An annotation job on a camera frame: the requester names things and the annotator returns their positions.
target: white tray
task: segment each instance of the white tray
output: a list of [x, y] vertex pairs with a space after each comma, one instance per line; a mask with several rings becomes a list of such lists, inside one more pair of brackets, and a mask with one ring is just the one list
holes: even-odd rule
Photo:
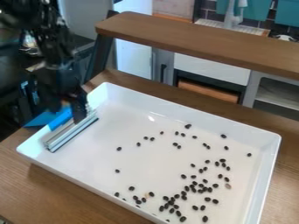
[[[193, 180], [201, 183], [202, 179], [218, 183], [219, 188], [213, 193], [189, 193], [187, 201], [177, 199], [180, 212], [187, 217], [185, 223], [202, 223], [204, 215], [211, 224], [259, 222], [280, 136], [109, 83], [97, 87], [88, 100], [100, 120], [71, 142], [55, 153], [45, 150], [40, 140], [50, 131], [45, 126], [17, 151], [33, 163], [155, 223], [167, 223], [167, 219], [181, 223], [175, 214], [159, 212], [165, 203], [162, 197], [180, 193]], [[184, 127], [187, 123], [192, 124], [190, 129]], [[175, 131], [184, 132], [186, 137], [175, 136]], [[143, 137], [154, 137], [155, 141]], [[174, 147], [174, 142], [182, 149]], [[214, 165], [221, 158], [227, 160], [231, 171]], [[206, 165], [206, 159], [212, 162]], [[199, 174], [198, 169], [204, 166], [209, 170]], [[231, 179], [231, 190], [224, 187], [223, 179], [218, 179], [220, 173]], [[181, 174], [188, 178], [181, 179]], [[192, 174], [197, 179], [190, 179]], [[130, 186], [136, 190], [129, 191]], [[114, 196], [116, 192], [121, 194], [119, 199]], [[136, 207], [132, 196], [148, 197], [148, 192], [156, 196], [149, 197], [141, 208]], [[219, 200], [219, 204], [205, 202], [207, 196]], [[193, 205], [206, 205], [206, 210], [196, 212], [191, 209]]]

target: wooden shelf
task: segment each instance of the wooden shelf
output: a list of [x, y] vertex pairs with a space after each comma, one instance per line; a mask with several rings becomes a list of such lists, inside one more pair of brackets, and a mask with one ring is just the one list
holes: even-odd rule
[[96, 31], [175, 53], [299, 80], [297, 43], [134, 12], [123, 12], [99, 22]]

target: kitchen counter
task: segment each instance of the kitchen counter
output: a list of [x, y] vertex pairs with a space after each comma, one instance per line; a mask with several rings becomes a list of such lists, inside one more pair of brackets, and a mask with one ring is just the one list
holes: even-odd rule
[[[298, 222], [299, 122], [115, 70], [106, 70], [97, 75], [85, 85], [85, 89], [90, 91], [105, 81], [280, 134], [282, 147], [261, 223]], [[18, 155], [17, 146], [36, 131], [36, 129], [20, 129], [0, 143], [0, 215], [14, 224], [151, 223], [30, 164]]]

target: coffee bean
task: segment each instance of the coffee bean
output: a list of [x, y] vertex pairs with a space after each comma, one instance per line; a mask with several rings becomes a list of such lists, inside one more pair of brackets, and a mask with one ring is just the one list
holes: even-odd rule
[[213, 199], [212, 203], [214, 203], [215, 205], [217, 205], [219, 203], [219, 201], [217, 199]]
[[177, 217], [181, 217], [182, 216], [182, 214], [181, 214], [180, 211], [176, 211], [176, 214], [177, 214]]
[[207, 216], [203, 217], [203, 222], [208, 222], [209, 218]]
[[184, 222], [184, 221], [187, 220], [187, 218], [183, 216], [183, 217], [181, 217], [179, 220], [180, 220], [180, 222]]
[[191, 126], [192, 126], [191, 124], [186, 124], [184, 127], [185, 127], [186, 129], [189, 129]]

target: black bean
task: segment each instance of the black bean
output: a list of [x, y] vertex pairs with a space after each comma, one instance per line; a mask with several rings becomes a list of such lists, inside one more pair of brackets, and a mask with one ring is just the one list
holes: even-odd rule
[[180, 222], [184, 222], [184, 221], [187, 220], [187, 218], [183, 216], [183, 217], [181, 217], [179, 220], [180, 220]]
[[177, 217], [181, 217], [182, 216], [182, 214], [181, 214], [180, 211], [176, 211], [176, 214], [177, 214]]
[[219, 203], [219, 201], [217, 199], [213, 199], [212, 203], [214, 203], [215, 205], [217, 205]]
[[203, 222], [208, 222], [209, 218], [207, 216], [203, 217]]

